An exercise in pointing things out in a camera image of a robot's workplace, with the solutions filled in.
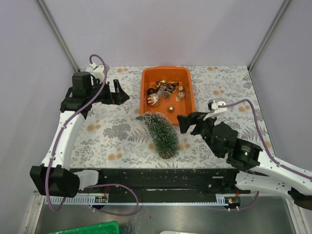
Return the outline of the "clear plastic ornament tag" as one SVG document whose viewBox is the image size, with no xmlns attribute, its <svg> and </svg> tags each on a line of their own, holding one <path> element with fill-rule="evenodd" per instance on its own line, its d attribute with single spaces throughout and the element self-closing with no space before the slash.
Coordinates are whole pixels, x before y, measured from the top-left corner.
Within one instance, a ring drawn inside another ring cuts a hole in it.
<svg viewBox="0 0 312 234">
<path fill-rule="evenodd" d="M 159 90 L 158 90 L 158 92 L 157 92 L 157 96 L 159 97 L 159 98 L 161 98 L 162 97 L 162 95 L 163 95 L 163 93 L 166 91 L 166 86 L 160 86 L 160 88 L 159 88 Z"/>
</svg>

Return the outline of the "small green christmas tree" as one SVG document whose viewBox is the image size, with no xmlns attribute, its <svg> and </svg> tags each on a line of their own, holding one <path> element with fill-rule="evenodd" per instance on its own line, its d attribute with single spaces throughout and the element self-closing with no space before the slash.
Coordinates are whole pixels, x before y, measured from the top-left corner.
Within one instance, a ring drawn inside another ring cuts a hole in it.
<svg viewBox="0 0 312 234">
<path fill-rule="evenodd" d="M 162 159 L 176 157 L 179 152 L 179 139 L 173 124 L 160 112 L 146 112 L 136 117 L 147 127 L 155 151 Z"/>
</svg>

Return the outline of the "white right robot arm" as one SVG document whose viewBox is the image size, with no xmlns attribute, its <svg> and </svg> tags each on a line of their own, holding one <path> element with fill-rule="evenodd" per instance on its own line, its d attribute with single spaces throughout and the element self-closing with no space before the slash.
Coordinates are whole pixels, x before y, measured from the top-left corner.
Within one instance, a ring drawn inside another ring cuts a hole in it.
<svg viewBox="0 0 312 234">
<path fill-rule="evenodd" d="M 188 116 L 178 115 L 177 120 L 181 133 L 186 133 L 194 125 L 191 134 L 201 135 L 217 158 L 226 158 L 228 164 L 239 170 L 235 177 L 222 180 L 223 190 L 228 193 L 237 189 L 274 192 L 311 210 L 312 173 L 270 157 L 260 146 L 238 138 L 238 132 L 224 122 L 215 124 L 222 113 L 221 110 L 194 112 Z"/>
</svg>

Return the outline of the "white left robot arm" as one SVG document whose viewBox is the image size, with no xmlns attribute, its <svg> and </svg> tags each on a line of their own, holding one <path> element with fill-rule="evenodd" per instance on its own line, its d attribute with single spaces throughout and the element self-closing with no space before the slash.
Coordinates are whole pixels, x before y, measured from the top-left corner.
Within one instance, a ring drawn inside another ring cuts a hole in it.
<svg viewBox="0 0 312 234">
<path fill-rule="evenodd" d="M 70 171 L 73 146 L 78 133 L 94 103 L 121 105 L 129 100 L 119 80 L 114 79 L 114 92 L 109 82 L 103 83 L 99 75 L 78 72 L 72 76 L 60 105 L 59 124 L 47 155 L 39 166 L 32 166 L 30 177 L 41 195 L 75 197 L 78 191 L 90 187 L 100 193 L 105 189 L 105 179 L 96 170 Z"/>
</svg>

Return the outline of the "orange plastic tub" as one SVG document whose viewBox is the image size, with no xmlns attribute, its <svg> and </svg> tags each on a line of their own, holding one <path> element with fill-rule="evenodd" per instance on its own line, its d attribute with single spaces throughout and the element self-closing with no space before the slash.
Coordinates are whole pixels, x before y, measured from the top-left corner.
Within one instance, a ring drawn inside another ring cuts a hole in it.
<svg viewBox="0 0 312 234">
<path fill-rule="evenodd" d="M 140 113 L 159 111 L 188 115 L 195 111 L 190 71 L 181 66 L 150 67 L 142 72 Z"/>
</svg>

